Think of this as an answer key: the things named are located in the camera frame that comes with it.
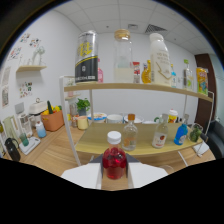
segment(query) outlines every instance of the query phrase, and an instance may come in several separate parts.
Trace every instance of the shelf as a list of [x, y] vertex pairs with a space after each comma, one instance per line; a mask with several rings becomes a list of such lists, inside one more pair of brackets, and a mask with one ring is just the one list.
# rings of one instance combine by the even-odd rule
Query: shelf
[[25, 71], [40, 71], [44, 68], [47, 68], [47, 66], [39, 66], [39, 65], [23, 65], [20, 66], [16, 72], [25, 72]]
[[[119, 131], [122, 133], [125, 125], [127, 124], [91, 123], [76, 144], [76, 151], [98, 155], [104, 153], [108, 148], [107, 133], [110, 131]], [[153, 148], [152, 140], [157, 125], [158, 124], [135, 124], [138, 128], [136, 149], [125, 152], [131, 156], [152, 156], [160, 153], [178, 152], [202, 142], [201, 138], [199, 138], [198, 142], [191, 142], [186, 138], [183, 145], [176, 145], [173, 140], [181, 123], [168, 123], [169, 131], [164, 147], [161, 149]]]
[[75, 86], [64, 87], [64, 92], [79, 91], [79, 90], [94, 90], [94, 89], [139, 89], [139, 90], [155, 90], [170, 93], [184, 94], [197, 97], [209, 102], [213, 102], [212, 98], [184, 89], [171, 88], [169, 86], [152, 85], [152, 84], [136, 84], [136, 83], [96, 83], [96, 84], [78, 84]]
[[66, 100], [66, 101], [69, 101], [69, 100], [71, 100], [71, 99], [76, 98], [77, 96], [81, 96], [81, 94], [79, 94], [79, 95], [74, 95], [74, 96], [67, 96], [67, 97], [65, 97], [65, 100]]

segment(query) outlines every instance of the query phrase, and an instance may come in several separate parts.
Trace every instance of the bottle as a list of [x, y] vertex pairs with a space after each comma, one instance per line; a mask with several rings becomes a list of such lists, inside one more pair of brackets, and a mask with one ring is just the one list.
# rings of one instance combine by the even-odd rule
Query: bottle
[[114, 82], [133, 83], [134, 66], [130, 32], [125, 29], [116, 30], [114, 38]]
[[109, 148], [103, 154], [103, 167], [110, 179], [119, 179], [124, 175], [127, 160], [125, 152], [120, 148], [121, 133], [111, 131], [107, 134]]
[[186, 68], [183, 71], [183, 89], [187, 90], [187, 85], [188, 85], [188, 80], [187, 77], [190, 74], [190, 69], [189, 69], [189, 63], [188, 60], [184, 59], [184, 63], [186, 65]]
[[177, 129], [177, 133], [174, 138], [174, 143], [176, 145], [183, 145], [183, 143], [184, 143], [184, 140], [188, 133], [188, 129], [187, 129], [188, 118], [189, 118], [189, 115], [185, 114], [182, 125]]
[[171, 69], [168, 49], [163, 36], [158, 33], [149, 35], [151, 42], [151, 83], [171, 86]]
[[155, 134], [152, 141], [152, 146], [157, 149], [160, 149], [164, 146], [168, 134], [168, 114], [162, 114], [162, 119], [163, 122], [156, 126]]
[[98, 83], [103, 83], [103, 71], [99, 67], [100, 59], [98, 58]]
[[147, 60], [147, 68], [142, 72], [142, 82], [151, 83], [151, 61]]
[[134, 125], [135, 114], [128, 114], [128, 124], [123, 129], [122, 148], [133, 151], [136, 148], [138, 129]]
[[173, 70], [173, 64], [171, 64], [171, 87], [177, 88], [177, 75]]

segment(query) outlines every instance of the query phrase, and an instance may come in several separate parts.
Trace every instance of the bottle cap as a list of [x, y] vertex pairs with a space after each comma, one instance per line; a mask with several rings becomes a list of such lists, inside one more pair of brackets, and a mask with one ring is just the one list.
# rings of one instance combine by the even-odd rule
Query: bottle cap
[[135, 120], [135, 114], [128, 114], [128, 120], [134, 121]]
[[125, 29], [119, 29], [114, 32], [114, 37], [116, 39], [122, 39], [122, 37], [126, 37], [127, 39], [130, 39], [130, 32]]
[[154, 40], [164, 40], [163, 36], [159, 33], [152, 33], [149, 35], [149, 39], [150, 41], [154, 41]]
[[121, 142], [121, 133], [118, 131], [108, 132], [107, 141], [113, 145], [120, 143]]

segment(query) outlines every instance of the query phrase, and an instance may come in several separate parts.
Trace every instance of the glass bottle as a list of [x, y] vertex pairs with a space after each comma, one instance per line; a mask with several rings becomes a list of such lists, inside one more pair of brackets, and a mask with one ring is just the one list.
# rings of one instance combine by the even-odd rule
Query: glass bottle
[[100, 59], [98, 58], [98, 83], [103, 83], [103, 70], [99, 67]]
[[142, 72], [142, 82], [151, 83], [151, 61], [147, 60], [147, 69]]
[[171, 87], [177, 88], [177, 75], [176, 72], [174, 72], [173, 64], [171, 64]]
[[136, 148], [138, 129], [134, 125], [135, 114], [128, 114], [128, 124], [123, 129], [122, 148], [133, 151]]
[[164, 146], [168, 134], [168, 127], [167, 127], [168, 114], [162, 114], [162, 119], [163, 122], [156, 126], [156, 130], [152, 141], [152, 146], [158, 149]]
[[114, 38], [114, 82], [133, 83], [134, 66], [130, 32], [125, 29], [116, 30]]
[[176, 145], [183, 145], [185, 138], [187, 137], [188, 129], [187, 129], [187, 121], [189, 115], [185, 114], [182, 125], [177, 129], [176, 136], [174, 138], [174, 143]]
[[103, 154], [103, 167], [110, 179], [119, 179], [124, 175], [127, 160], [125, 152], [120, 148], [121, 133], [111, 131], [107, 134], [109, 148]]

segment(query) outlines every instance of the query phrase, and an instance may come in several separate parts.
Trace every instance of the white wall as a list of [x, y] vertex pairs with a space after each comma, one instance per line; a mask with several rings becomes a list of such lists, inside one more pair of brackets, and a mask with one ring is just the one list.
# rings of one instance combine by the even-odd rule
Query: white wall
[[[31, 38], [39, 38], [40, 46], [43, 46], [46, 52], [43, 54], [43, 61], [46, 62], [47, 68], [40, 72], [19, 72], [16, 73], [19, 59], [6, 61], [4, 68], [11, 66], [10, 72], [10, 89], [9, 89], [9, 106], [2, 109], [0, 119], [15, 114], [14, 105], [24, 102], [25, 112], [36, 98], [42, 101], [50, 100], [53, 106], [60, 105], [59, 97], [59, 77], [74, 75], [75, 68], [75, 51], [77, 48], [77, 40], [80, 30], [62, 14], [50, 11], [35, 21], [23, 33], [30, 33]], [[99, 58], [100, 67], [104, 72], [104, 82], [113, 82], [113, 33], [105, 33], [99, 35]], [[143, 70], [143, 62], [149, 58], [150, 43], [148, 35], [131, 34], [133, 42], [133, 60], [139, 61], [141, 64], [141, 72]], [[15, 42], [14, 47], [22, 47], [21, 54], [23, 58], [30, 58], [34, 51], [28, 46], [28, 43], [20, 43], [20, 38]], [[194, 90], [196, 92], [196, 62], [194, 55], [187, 50], [178, 47], [168, 41], [165, 41], [174, 64], [174, 70], [177, 77], [182, 77], [185, 67], [184, 59], [188, 59], [190, 68], [195, 77]], [[29, 97], [19, 98], [19, 85], [23, 82], [33, 83], [33, 95]], [[182, 83], [177, 84], [177, 88], [182, 88]], [[88, 91], [80, 91], [80, 98], [89, 98]], [[170, 109], [179, 112], [180, 117], [183, 114], [184, 95], [165, 93], [158, 91], [141, 91], [141, 90], [94, 90], [93, 102], [95, 112], [112, 113], [129, 113], [133, 112], [144, 117], [145, 120], [153, 120], [162, 113], [168, 113]], [[189, 113], [189, 123], [194, 122], [197, 110], [197, 98], [188, 96], [186, 113]]]
[[220, 123], [224, 125], [224, 101], [223, 101], [223, 86], [224, 86], [224, 71], [223, 67], [216, 55], [209, 55], [212, 66], [215, 72], [217, 101], [216, 101], [216, 116], [219, 117]]

